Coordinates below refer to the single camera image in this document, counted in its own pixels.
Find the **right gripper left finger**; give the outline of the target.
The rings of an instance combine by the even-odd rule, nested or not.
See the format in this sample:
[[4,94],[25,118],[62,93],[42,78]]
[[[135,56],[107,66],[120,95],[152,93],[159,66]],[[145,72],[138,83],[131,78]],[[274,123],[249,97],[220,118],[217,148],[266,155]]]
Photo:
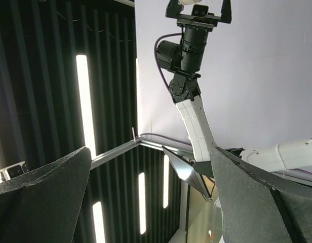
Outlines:
[[91,163],[81,147],[0,183],[0,242],[72,242]]

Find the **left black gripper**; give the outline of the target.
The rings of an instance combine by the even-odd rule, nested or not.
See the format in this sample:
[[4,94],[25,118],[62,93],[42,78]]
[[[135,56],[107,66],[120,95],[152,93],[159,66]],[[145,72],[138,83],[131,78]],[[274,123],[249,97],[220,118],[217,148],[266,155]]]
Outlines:
[[220,16],[208,11],[204,17],[197,17],[191,14],[182,14],[183,10],[184,6],[180,1],[169,1],[165,16],[176,19],[178,27],[200,29],[207,32],[211,32],[218,23],[231,24],[232,21],[231,1],[222,1]]

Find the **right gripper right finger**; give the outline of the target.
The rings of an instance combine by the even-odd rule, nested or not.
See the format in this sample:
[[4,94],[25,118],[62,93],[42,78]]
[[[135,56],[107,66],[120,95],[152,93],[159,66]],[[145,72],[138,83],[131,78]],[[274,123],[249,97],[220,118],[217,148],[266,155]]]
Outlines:
[[312,242],[312,187],[211,151],[229,242]]

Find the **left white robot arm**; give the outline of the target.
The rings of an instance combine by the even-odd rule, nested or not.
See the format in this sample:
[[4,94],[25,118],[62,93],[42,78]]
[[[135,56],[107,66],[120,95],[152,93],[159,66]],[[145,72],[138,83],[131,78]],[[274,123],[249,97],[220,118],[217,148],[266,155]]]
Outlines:
[[[200,1],[169,1],[165,16],[175,19],[181,31],[162,35],[155,41],[157,69],[160,75],[163,70],[174,75],[164,85],[184,122],[195,161],[214,162],[210,150],[216,142],[203,108],[198,78],[208,34],[218,23],[232,21],[231,2],[222,1],[221,14],[217,16]],[[241,148],[236,153],[243,161],[268,172],[312,176],[307,170],[312,167],[312,138],[255,150]]]

